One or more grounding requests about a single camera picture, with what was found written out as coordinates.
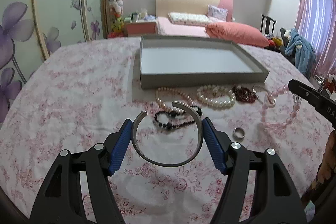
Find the white pillow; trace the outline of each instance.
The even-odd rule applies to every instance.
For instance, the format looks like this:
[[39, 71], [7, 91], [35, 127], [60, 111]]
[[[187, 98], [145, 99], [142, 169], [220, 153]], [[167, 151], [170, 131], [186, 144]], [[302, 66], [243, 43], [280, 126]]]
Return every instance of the white pillow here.
[[226, 22], [226, 20], [222, 20], [222, 19], [218, 19], [216, 17], [209, 17], [210, 21], [212, 23], [216, 23], [216, 22]]
[[228, 9], [218, 8], [216, 6], [208, 5], [208, 17], [215, 17], [221, 21], [226, 22]]
[[211, 23], [206, 15], [186, 14], [186, 13], [168, 13], [173, 24], [206, 26]]

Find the nightstand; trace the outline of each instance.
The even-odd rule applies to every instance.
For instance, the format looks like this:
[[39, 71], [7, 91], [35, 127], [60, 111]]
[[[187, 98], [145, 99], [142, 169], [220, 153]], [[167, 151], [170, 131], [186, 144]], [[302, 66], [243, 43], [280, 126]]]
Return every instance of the nightstand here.
[[128, 37], [156, 34], [156, 20], [138, 20], [137, 22], [125, 22], [124, 24]]

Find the white pearl necklace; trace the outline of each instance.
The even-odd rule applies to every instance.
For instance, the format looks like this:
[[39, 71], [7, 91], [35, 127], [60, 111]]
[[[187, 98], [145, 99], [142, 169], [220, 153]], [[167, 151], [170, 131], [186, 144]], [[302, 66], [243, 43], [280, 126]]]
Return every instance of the white pearl necklace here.
[[[214, 99], [208, 98], [205, 95], [202, 94], [203, 90], [212, 90], [213, 96], [216, 97], [218, 93], [220, 94], [226, 94], [230, 97], [230, 100], [228, 101], [216, 101]], [[208, 105], [210, 107], [214, 108], [223, 108], [223, 107], [231, 107], [236, 102], [236, 96], [232, 92], [232, 90], [229, 90], [228, 88], [224, 86], [218, 86], [218, 85], [205, 85], [201, 86], [197, 90], [197, 97], [200, 102], [202, 102], [205, 105]]]
[[156, 102], [158, 103], [158, 105], [164, 109], [167, 112], [178, 112], [178, 113], [184, 113], [185, 111], [183, 111], [182, 109], [179, 108], [173, 108], [171, 106], [166, 105], [164, 102], [162, 102], [162, 100], [159, 98], [159, 91], [170, 91], [170, 92], [174, 92], [178, 95], [180, 95], [184, 100], [187, 101], [187, 105], [192, 106], [193, 105], [193, 99], [191, 99], [191, 97], [187, 94], [185, 94], [183, 91], [178, 90], [178, 89], [172, 89], [172, 88], [158, 88], [156, 91]]

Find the gray tray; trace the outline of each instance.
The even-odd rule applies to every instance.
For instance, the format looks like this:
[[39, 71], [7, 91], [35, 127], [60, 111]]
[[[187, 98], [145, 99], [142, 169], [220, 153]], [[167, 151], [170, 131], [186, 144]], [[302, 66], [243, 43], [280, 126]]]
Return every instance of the gray tray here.
[[141, 38], [142, 89], [260, 83], [268, 74], [263, 65], [232, 41], [161, 35]]

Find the pink pillow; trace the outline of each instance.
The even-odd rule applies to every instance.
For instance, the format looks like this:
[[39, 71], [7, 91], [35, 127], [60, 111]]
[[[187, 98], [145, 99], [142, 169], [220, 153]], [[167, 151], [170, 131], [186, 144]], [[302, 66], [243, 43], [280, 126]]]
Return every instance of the pink pillow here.
[[235, 43], [267, 47], [267, 38], [256, 28], [237, 22], [216, 22], [206, 26], [206, 32], [211, 38], [231, 40]]

